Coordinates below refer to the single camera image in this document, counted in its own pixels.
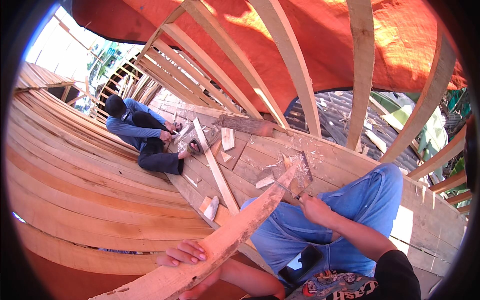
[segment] man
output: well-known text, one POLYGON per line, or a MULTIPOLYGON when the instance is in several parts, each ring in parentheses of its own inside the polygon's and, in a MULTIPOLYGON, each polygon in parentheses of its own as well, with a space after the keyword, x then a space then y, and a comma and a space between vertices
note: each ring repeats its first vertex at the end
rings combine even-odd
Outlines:
POLYGON ((138 165, 144 169, 181 174, 183 159, 199 151, 196 143, 179 153, 166 153, 165 143, 172 140, 173 131, 180 131, 182 125, 174 126, 146 105, 132 98, 122 100, 111 95, 105 102, 107 129, 138 151, 138 165))
MULTIPOLYGON (((304 194, 300 206, 281 202, 251 240, 276 274, 305 246, 318 249, 323 258, 297 285, 228 259, 179 299, 196 299, 218 279, 242 288, 252 299, 282 300, 286 295, 289 300, 420 299, 411 264, 388 239, 402 183, 395 165, 382 164, 338 191, 317 198, 304 194)), ((157 263, 196 264, 207 255, 198 243, 185 240, 177 249, 167 249, 157 263)))

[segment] blue long-sleeve shirt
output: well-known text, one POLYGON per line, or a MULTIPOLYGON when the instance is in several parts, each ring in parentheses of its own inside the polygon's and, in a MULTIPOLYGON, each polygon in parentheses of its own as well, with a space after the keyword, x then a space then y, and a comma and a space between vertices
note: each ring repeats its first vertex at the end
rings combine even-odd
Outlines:
POLYGON ((160 137, 162 130, 135 126, 132 121, 133 113, 136 111, 148 112, 162 124, 165 124, 166 120, 153 110, 149 109, 145 104, 139 103, 132 98, 125 98, 123 102, 127 106, 127 109, 130 109, 130 112, 132 113, 124 121, 109 116, 106 123, 107 129, 111 133, 116 134, 122 139, 122 141, 137 148, 138 151, 141 151, 145 146, 146 138, 160 137))

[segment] blue jeans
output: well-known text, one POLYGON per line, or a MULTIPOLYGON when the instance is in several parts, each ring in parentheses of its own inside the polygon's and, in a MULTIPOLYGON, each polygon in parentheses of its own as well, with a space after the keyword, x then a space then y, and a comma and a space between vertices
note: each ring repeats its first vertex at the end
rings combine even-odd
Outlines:
MULTIPOLYGON (((402 173, 392 163, 381 164, 365 176, 335 192, 318 194, 338 214, 369 226, 386 237, 390 235, 402 196, 402 173)), ((242 205, 245 208, 256 198, 242 205)), ((280 202, 278 207, 251 236, 266 263, 278 274, 307 245, 320 250, 323 259, 305 276, 324 270, 344 270, 373 276, 375 262, 343 237, 331 242, 332 231, 310 222, 299 206, 280 202)))

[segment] red tarp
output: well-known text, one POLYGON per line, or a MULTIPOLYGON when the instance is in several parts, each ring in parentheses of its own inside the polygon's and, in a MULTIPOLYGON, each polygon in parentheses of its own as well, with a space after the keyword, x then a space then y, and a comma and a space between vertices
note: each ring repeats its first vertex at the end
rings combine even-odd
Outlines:
MULTIPOLYGON (((146 42, 181 0, 73 1, 80 26, 113 40, 146 42)), ((297 96, 290 74, 268 30, 243 0, 204 0, 260 74, 278 106, 285 111, 297 96)), ((353 86, 353 44, 344 0, 280 0, 305 57, 314 91, 353 86)), ((372 1, 375 29, 373 87, 420 92, 430 72, 437 21, 421 0, 372 1)), ((185 31, 237 84, 261 112, 257 94, 218 45, 187 13, 175 24, 185 31)), ((176 46, 166 34, 162 38, 176 46)), ((466 86, 460 64, 448 86, 466 86)))

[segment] sandal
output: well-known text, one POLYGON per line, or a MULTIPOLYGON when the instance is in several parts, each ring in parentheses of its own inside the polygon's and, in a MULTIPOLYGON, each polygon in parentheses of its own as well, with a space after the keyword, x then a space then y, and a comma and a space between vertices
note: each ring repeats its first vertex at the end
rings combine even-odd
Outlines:
POLYGON ((187 152, 191 154, 202 154, 204 151, 202 149, 202 146, 200 146, 200 143, 197 141, 197 139, 193 139, 187 144, 187 152), (190 145, 191 143, 196 144, 200 151, 197 151, 194 148, 192 148, 192 146, 190 145))
POLYGON ((183 129, 183 123, 173 122, 172 125, 175 126, 175 131, 176 132, 180 132, 183 129))

